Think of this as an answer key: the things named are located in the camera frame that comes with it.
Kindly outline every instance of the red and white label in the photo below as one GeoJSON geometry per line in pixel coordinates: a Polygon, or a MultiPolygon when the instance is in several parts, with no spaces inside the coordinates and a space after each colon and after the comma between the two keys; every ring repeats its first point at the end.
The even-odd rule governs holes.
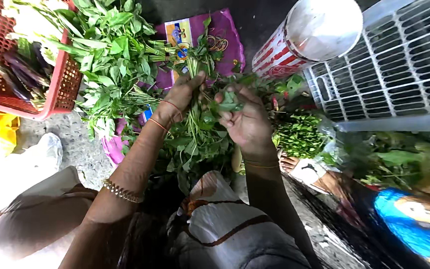
{"type": "Polygon", "coordinates": [[[284,39],[284,26],[283,21],[253,58],[252,70],[259,77],[282,78],[312,64],[291,52],[284,39]]]}

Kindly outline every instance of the red plastic basket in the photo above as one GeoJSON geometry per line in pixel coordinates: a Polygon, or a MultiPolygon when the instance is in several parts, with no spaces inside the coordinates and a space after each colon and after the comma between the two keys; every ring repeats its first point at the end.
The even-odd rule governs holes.
{"type": "MultiPolygon", "coordinates": [[[[71,10],[75,10],[72,0],[64,1],[68,3],[71,10]]],[[[16,42],[4,38],[12,32],[15,21],[1,15],[1,9],[3,9],[2,0],[0,0],[0,60],[3,61],[2,54],[13,48],[16,42]]],[[[61,42],[65,44],[70,42],[67,30],[64,30],[61,42]]],[[[56,113],[69,113],[74,108],[81,77],[77,64],[69,59],[67,52],[60,50],[44,109],[37,111],[30,103],[17,98],[0,76],[0,111],[36,121],[43,121],[56,113]]]]}

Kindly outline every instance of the red thread bracelet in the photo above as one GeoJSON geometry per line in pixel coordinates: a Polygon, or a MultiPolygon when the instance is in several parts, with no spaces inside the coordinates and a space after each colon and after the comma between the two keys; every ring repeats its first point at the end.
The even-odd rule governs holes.
{"type": "Polygon", "coordinates": [[[152,118],[149,118],[149,120],[155,122],[158,126],[160,126],[162,129],[164,129],[166,132],[168,132],[169,130],[167,130],[165,127],[163,127],[161,124],[159,124],[158,122],[156,122],[155,120],[153,120],[152,118]]]}
{"type": "Polygon", "coordinates": [[[176,105],[174,105],[174,104],[172,104],[171,102],[169,102],[169,101],[165,101],[165,100],[162,100],[162,101],[160,101],[161,103],[162,102],[164,102],[164,103],[167,103],[167,104],[171,104],[173,107],[175,107],[175,109],[179,112],[179,114],[180,114],[180,119],[181,120],[183,120],[183,116],[182,116],[182,111],[180,111],[180,109],[176,106],[176,105]]]}

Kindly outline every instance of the hand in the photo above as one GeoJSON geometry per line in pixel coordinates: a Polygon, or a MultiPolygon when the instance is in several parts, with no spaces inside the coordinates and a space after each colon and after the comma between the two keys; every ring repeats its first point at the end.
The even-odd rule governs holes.
{"type": "Polygon", "coordinates": [[[167,103],[160,103],[160,109],[165,110],[166,113],[172,115],[175,121],[181,121],[182,118],[179,116],[179,110],[183,112],[190,104],[192,99],[192,92],[197,87],[206,87],[205,85],[206,75],[204,71],[200,71],[198,75],[192,79],[188,76],[181,76],[177,79],[172,89],[170,89],[164,101],[170,102],[178,108],[178,110],[167,103]]]}
{"type": "MultiPolygon", "coordinates": [[[[231,85],[227,90],[234,91],[244,105],[241,111],[220,112],[219,122],[226,127],[233,141],[240,145],[244,157],[275,150],[271,140],[271,124],[260,97],[243,85],[231,85]]],[[[221,92],[215,95],[215,101],[223,101],[221,92]]]]}

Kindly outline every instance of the concrete ground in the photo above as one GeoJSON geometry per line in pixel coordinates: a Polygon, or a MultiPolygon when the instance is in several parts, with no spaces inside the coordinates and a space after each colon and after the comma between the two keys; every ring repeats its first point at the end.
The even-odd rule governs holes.
{"type": "MultiPolygon", "coordinates": [[[[145,17],[153,23],[182,19],[225,7],[230,8],[238,28],[247,58],[246,71],[251,70],[251,59],[256,51],[269,38],[297,0],[142,0],[145,17]]],[[[378,0],[357,0],[362,10],[378,0]]],[[[81,182],[89,188],[98,190],[101,180],[107,178],[113,168],[104,154],[99,140],[90,142],[87,129],[77,113],[57,114],[44,122],[21,119],[16,152],[36,144],[40,137],[52,132],[61,138],[63,161],[61,168],[75,166],[81,182]]],[[[343,251],[326,243],[326,233],[320,221],[297,200],[291,200],[299,212],[303,223],[313,241],[318,255],[334,268],[363,268],[343,251]]]]}

